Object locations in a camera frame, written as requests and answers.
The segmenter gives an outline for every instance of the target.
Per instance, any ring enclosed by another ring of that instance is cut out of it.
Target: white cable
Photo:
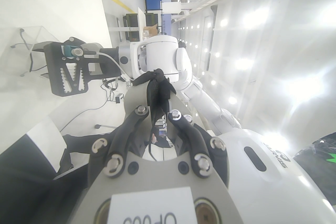
[[[124,69],[120,67],[120,65],[114,60],[113,57],[109,56],[108,54],[104,54],[104,53],[97,53],[97,55],[108,57],[110,60],[112,60],[115,63],[115,65],[118,66],[118,68],[121,70],[121,72],[123,72],[130,80],[134,80],[133,78],[131,78],[129,75],[126,74]]]

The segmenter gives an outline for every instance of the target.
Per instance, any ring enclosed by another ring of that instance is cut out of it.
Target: green logo
[[[327,159],[327,161],[331,163],[336,163],[336,154],[331,154],[331,153],[328,153],[328,154],[331,155],[333,158],[329,158]]]

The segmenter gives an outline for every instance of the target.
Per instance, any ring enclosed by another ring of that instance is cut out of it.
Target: cardboard box
[[[149,33],[148,36],[146,37],[152,37],[152,36],[155,36],[157,35],[158,31],[157,31],[157,26],[158,24],[154,25],[154,26],[151,26],[151,27],[144,27],[144,34],[146,36],[147,32]]]

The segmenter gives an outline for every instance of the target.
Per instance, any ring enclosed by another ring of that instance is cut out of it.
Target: white robot body
[[[228,151],[228,191],[245,224],[336,223],[335,211],[310,176],[262,135],[233,128],[218,137]]]

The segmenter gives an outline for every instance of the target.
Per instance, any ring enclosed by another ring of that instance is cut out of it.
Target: ceiling light
[[[319,77],[306,77],[286,82],[285,90],[296,102],[304,102],[320,95],[323,83]]]
[[[264,24],[267,20],[269,10],[267,8],[259,8],[256,11],[250,12],[244,17],[244,25],[247,28]]]
[[[235,97],[232,97],[232,96],[231,96],[231,97],[229,98],[229,103],[232,104],[232,105],[234,105],[234,104],[237,103],[237,99],[236,99]]]
[[[228,25],[228,20],[227,19],[223,19],[221,20],[221,23],[220,23],[221,27],[225,27]]]
[[[263,141],[275,150],[286,151],[289,147],[287,139],[285,139],[280,133],[276,132],[265,133]]]
[[[321,22],[325,25],[336,25],[336,3],[323,10]]]
[[[253,60],[247,58],[241,58],[236,60],[235,67],[239,70],[247,70],[253,65]]]

